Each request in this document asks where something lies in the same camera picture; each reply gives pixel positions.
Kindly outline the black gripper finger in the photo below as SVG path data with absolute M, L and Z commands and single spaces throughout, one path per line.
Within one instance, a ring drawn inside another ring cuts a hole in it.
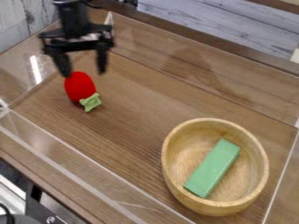
M 61 76 L 68 78 L 72 72 L 69 56 L 65 53 L 58 53 L 52 56 L 52 60 L 60 71 Z
M 107 63 L 108 63 L 108 49 L 99 48 L 97 49 L 97 72 L 103 74 L 107 71 Z

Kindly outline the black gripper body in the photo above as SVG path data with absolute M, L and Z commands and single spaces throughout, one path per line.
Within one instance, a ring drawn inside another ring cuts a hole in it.
M 89 0 L 53 0 L 60 18 L 60 28 L 38 34 L 44 53 L 56 56 L 69 52 L 95 50 L 105 54 L 113 46 L 112 25 L 89 20 Z

